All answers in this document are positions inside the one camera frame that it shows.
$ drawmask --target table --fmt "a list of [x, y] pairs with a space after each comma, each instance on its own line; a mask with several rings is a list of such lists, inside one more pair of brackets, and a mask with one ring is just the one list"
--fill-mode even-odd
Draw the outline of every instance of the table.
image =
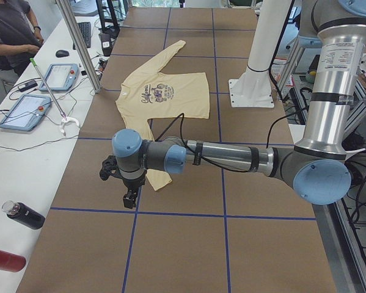
[[[124, 128], [121, 83], [179, 39], [162, 72], [206, 72], [210, 91], [210, 118], [187, 119], [184, 137], [264, 147], [282, 103], [232, 108], [227, 83], [246, 69], [256, 24], [244, 9], [130, 9], [17, 292], [335, 292], [311, 205], [276, 179], [187, 165], [127, 210], [123, 184], [98, 178]], [[153, 133], [170, 121], [151, 121]], [[293, 146], [286, 121], [271, 143]]]
[[[90, 21], [92, 28], [98, 18], [77, 17], [78, 22]], [[55, 52], [66, 49], [70, 56], [58, 59]], [[93, 30], [92, 47], [89, 48], [91, 57], [102, 53], [101, 43], [98, 39], [97, 29]], [[35, 57], [42, 71], [51, 63], [81, 63], [76, 51], [72, 50], [72, 40], [64, 21], [61, 21], [54, 32], [47, 39]], [[30, 65], [21, 75], [18, 82], [36, 78], [37, 73]], [[83, 77], [79, 75], [76, 85]], [[72, 117], [84, 123], [89, 110], [93, 93], [89, 80], [85, 80], [73, 91], [72, 95], [78, 100]], [[0, 109], [10, 109], [14, 101], [8, 97], [2, 102]], [[69, 111], [74, 101], [68, 96], [60, 100], [60, 105]], [[52, 104], [47, 116], [55, 122], [60, 122], [61, 117], [57, 107]], [[65, 126], [67, 137], [77, 136], [79, 129], [75, 124]], [[3, 131], [0, 128], [0, 145], [11, 148], [27, 148], [49, 140], [61, 139], [59, 127], [44, 118], [42, 122], [30, 133], [14, 133]], [[76, 143], [76, 138], [61, 142], [46, 144], [32, 150], [16, 152], [0, 148], [0, 249], [23, 255], [29, 260], [40, 230], [31, 230], [19, 223], [10, 220], [1, 211], [3, 202], [7, 200], [20, 201], [32, 207], [43, 215], [47, 215], [51, 202], [55, 196], [60, 179], [66, 168], [71, 152]], [[0, 293], [15, 292], [23, 277], [25, 269], [18, 273], [0, 271]]]

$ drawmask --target red can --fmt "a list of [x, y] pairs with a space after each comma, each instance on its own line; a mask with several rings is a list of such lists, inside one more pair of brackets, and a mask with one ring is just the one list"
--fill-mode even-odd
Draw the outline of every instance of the red can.
[[26, 264], [24, 256], [0, 250], [0, 270], [19, 272]]

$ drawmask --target gray shirt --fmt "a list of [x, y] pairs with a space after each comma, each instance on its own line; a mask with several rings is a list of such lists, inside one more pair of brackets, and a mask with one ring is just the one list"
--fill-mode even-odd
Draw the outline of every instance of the gray shirt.
[[[26, 14], [31, 7], [24, 0], [6, 0], [0, 4], [0, 44], [5, 45], [35, 45], [41, 47], [41, 44], [35, 38]], [[7, 60], [12, 67], [26, 62], [34, 55], [21, 53], [7, 56]]]

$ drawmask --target black bottle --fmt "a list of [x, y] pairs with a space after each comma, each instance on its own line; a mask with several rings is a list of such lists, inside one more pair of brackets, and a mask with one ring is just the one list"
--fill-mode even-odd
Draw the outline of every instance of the black bottle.
[[7, 217], [21, 223], [31, 229], [40, 229], [45, 221], [44, 216], [35, 212], [23, 203], [14, 203], [11, 200], [6, 201], [2, 205], [2, 211], [7, 214]]

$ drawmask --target white desk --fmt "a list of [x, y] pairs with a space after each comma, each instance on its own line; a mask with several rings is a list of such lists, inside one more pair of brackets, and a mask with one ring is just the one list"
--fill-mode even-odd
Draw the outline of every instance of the white desk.
[[[95, 17], [77, 17], [78, 22], [90, 21], [92, 28], [94, 28], [96, 19]], [[89, 54], [90, 57], [95, 57], [98, 55], [97, 52], [102, 53], [102, 50], [98, 39], [98, 29], [94, 28], [92, 32], [92, 47], [89, 48]], [[35, 61], [42, 71], [45, 71], [51, 63], [81, 63], [78, 53], [72, 50], [72, 44], [70, 34], [62, 20], [36, 55]], [[70, 56], [58, 59], [55, 57], [58, 49], [66, 49], [70, 52]], [[93, 63], [97, 62], [98, 58], [94, 58]], [[35, 69], [29, 65], [18, 82], [36, 77]], [[79, 75], [75, 85], [78, 85], [82, 78]], [[12, 98], [17, 98], [20, 94], [17, 93]], [[84, 81], [71, 94], [78, 100], [78, 103], [70, 116], [77, 118], [82, 125], [93, 98], [89, 80]], [[10, 109], [13, 104], [14, 101], [7, 97], [2, 102], [0, 109]], [[60, 100], [60, 105], [66, 113], [73, 104], [74, 101], [69, 96]], [[53, 103], [47, 116], [57, 123], [62, 118]], [[74, 123], [66, 125], [65, 130], [67, 137], [76, 136], [79, 132]], [[60, 133], [59, 127], [46, 118], [30, 133], [7, 132], [0, 128], [0, 145], [17, 149], [61, 138], [63, 135]], [[1, 206], [7, 200], [20, 201], [46, 216], [75, 143], [76, 138], [68, 139], [22, 152], [0, 148], [0, 250], [25, 256], [29, 261], [40, 230], [29, 229], [8, 219], [1, 211]], [[18, 273], [0, 270], [0, 293], [15, 292], [24, 271], [25, 268]]]

